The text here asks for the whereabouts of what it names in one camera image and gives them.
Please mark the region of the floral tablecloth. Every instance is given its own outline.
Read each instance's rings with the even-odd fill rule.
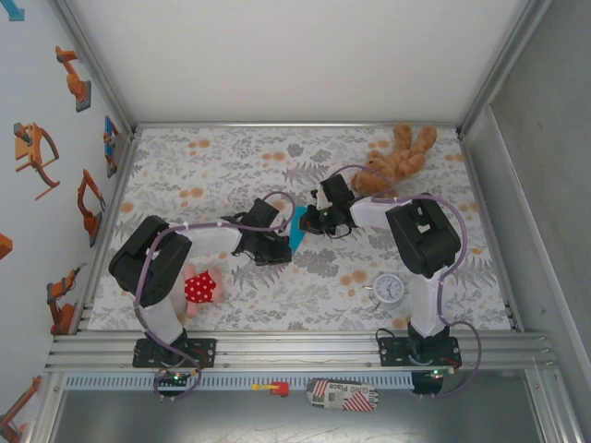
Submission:
[[[477,204],[452,127],[440,127],[425,169],[398,185],[400,196],[429,192],[464,215],[468,255],[447,280],[444,313],[468,319],[479,329],[508,329],[495,268]],[[391,127],[209,127],[145,129],[109,248],[110,258],[141,221],[155,214],[169,222],[212,222],[248,210],[256,197],[274,190],[298,205],[312,202],[309,191],[349,163],[365,162],[371,149],[392,149]],[[349,180],[354,170],[344,172]],[[287,217],[289,204],[270,199]],[[450,216],[457,232],[456,220]],[[201,305],[186,319],[189,330],[373,330],[405,328],[412,294],[394,309],[376,305],[363,286],[382,272],[405,283],[403,265],[390,232],[357,229],[345,239],[307,234],[289,264],[256,267],[247,257],[219,254],[189,257],[198,271],[218,266],[227,300]],[[138,330],[131,302],[105,268],[89,329]]]

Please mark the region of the blue object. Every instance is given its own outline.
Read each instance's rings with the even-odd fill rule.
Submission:
[[[304,240],[304,235],[306,233],[304,231],[300,231],[299,229],[299,219],[306,213],[307,208],[303,206],[295,207],[295,215],[294,219],[292,220],[292,229],[289,232],[289,247],[292,248],[292,254],[296,252],[299,248],[302,240]]]
[[[0,2],[8,13],[8,20],[25,21],[25,10],[15,5],[14,0],[0,0]]]

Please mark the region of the red polka dot cloth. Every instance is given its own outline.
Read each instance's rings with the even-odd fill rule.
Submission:
[[[185,296],[188,302],[211,303],[211,294],[217,284],[208,271],[185,280]]]

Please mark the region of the purple cable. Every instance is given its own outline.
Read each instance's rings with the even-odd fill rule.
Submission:
[[[242,224],[233,224],[233,223],[224,222],[223,223],[223,227],[224,228],[243,229],[243,230],[254,231],[254,232],[258,232],[258,233],[268,233],[268,232],[271,232],[271,231],[281,231],[281,230],[285,229],[289,225],[289,223],[291,222],[291,220],[294,218],[294,215],[296,213],[296,202],[294,201],[294,199],[289,194],[287,194],[287,193],[285,193],[283,191],[273,191],[273,192],[269,193],[267,196],[265,196],[264,199],[267,199],[267,198],[269,198],[270,196],[273,196],[273,195],[281,195],[281,196],[284,196],[292,204],[292,213],[287,218],[287,220],[285,220],[284,222],[280,223],[277,226],[272,226],[270,228],[258,228],[258,227],[254,227],[254,226],[245,226],[245,225],[242,225]],[[182,399],[183,397],[187,396],[191,391],[193,391],[193,389],[195,389],[197,387],[197,385],[201,381],[201,366],[199,365],[199,362],[197,360],[195,360],[193,357],[191,357],[190,355],[187,355],[186,353],[183,353],[182,351],[179,351],[179,350],[173,348],[171,345],[169,345],[165,341],[162,341],[148,327],[148,324],[146,323],[146,320],[144,319],[144,317],[141,314],[141,309],[140,309],[140,304],[139,304],[139,302],[141,300],[141,294],[142,294],[142,291],[143,291],[143,288],[144,288],[144,284],[146,282],[146,276],[148,275],[148,268],[150,267],[151,259],[152,259],[153,255],[154,255],[154,252],[156,251],[156,248],[158,247],[158,244],[163,240],[163,238],[166,235],[168,235],[169,233],[174,233],[176,231],[185,231],[185,230],[193,230],[193,229],[205,229],[205,228],[217,228],[217,227],[219,227],[219,225],[218,225],[217,222],[211,222],[211,223],[193,223],[193,224],[189,224],[188,226],[185,226],[185,225],[172,226],[170,228],[165,229],[164,231],[162,231],[161,233],[159,233],[158,236],[156,236],[156,238],[152,242],[152,244],[150,246],[150,249],[148,250],[148,254],[146,254],[146,259],[144,260],[143,267],[141,268],[141,273],[139,274],[138,289],[136,290],[136,298],[133,301],[133,309],[134,309],[134,312],[136,313],[136,317],[138,318],[139,324],[141,325],[142,328],[144,328],[144,331],[146,332],[146,334],[148,336],[150,336],[156,343],[158,343],[163,348],[171,351],[172,353],[175,353],[175,354],[181,356],[182,358],[188,360],[193,366],[195,366],[195,369],[197,369],[197,373],[198,373],[197,381],[191,387],[189,387],[189,389],[187,389],[185,392],[183,392],[183,393],[181,393],[181,394],[179,394],[177,396],[174,396],[173,397],[173,400],[180,400],[180,399]],[[156,392],[156,394],[161,395],[161,396],[162,396],[162,393],[158,390],[158,383],[163,378],[164,378],[164,376],[157,377],[154,380],[154,383],[153,383],[153,386],[152,386],[153,389],[154,389],[154,392]]]
[[[438,394],[438,395],[434,396],[434,398],[439,398],[439,399],[444,399],[446,397],[450,397],[450,396],[456,394],[457,392],[459,392],[460,390],[464,389],[468,385],[468,383],[470,383],[472,381],[472,379],[476,376],[476,372],[480,368],[480,363],[482,362],[482,340],[480,340],[480,334],[478,334],[478,331],[476,330],[474,325],[472,325],[472,323],[469,323],[465,320],[457,320],[457,321],[449,322],[443,316],[443,281],[445,280],[445,278],[448,275],[452,274],[456,269],[458,269],[458,267],[464,261],[466,252],[468,250],[468,229],[465,225],[464,219],[462,218],[462,214],[460,214],[460,211],[458,211],[452,205],[452,203],[450,203],[449,201],[447,201],[441,197],[419,195],[419,196],[402,197],[402,198],[378,198],[379,196],[383,196],[384,194],[392,192],[394,189],[394,183],[385,175],[383,175],[377,171],[374,171],[373,169],[368,168],[367,166],[362,166],[360,164],[347,164],[346,166],[343,166],[342,168],[337,169],[334,173],[331,174],[331,176],[337,175],[340,171],[344,171],[345,169],[349,169],[349,168],[359,168],[359,169],[364,169],[366,171],[370,171],[370,172],[374,173],[375,175],[377,175],[379,178],[385,180],[388,184],[390,184],[390,186],[391,186],[390,189],[386,189],[385,191],[380,191],[379,193],[377,193],[371,197],[371,201],[373,201],[375,203],[392,204],[392,203],[406,203],[411,200],[419,200],[419,199],[420,200],[432,200],[432,201],[436,201],[437,203],[440,203],[441,205],[443,205],[447,209],[449,209],[453,213],[455,218],[458,220],[458,222],[460,223],[460,229],[462,230],[462,247],[460,249],[460,255],[459,255],[458,259],[455,260],[453,265],[451,265],[445,272],[443,272],[440,275],[439,285],[437,288],[437,315],[439,316],[441,322],[445,326],[449,326],[450,328],[457,326],[457,325],[465,325],[468,328],[470,328],[476,338],[476,344],[478,346],[478,353],[477,353],[474,369],[470,373],[470,376],[468,377],[468,379],[464,383],[462,383],[457,388],[450,390],[449,392],[445,392],[443,394]]]

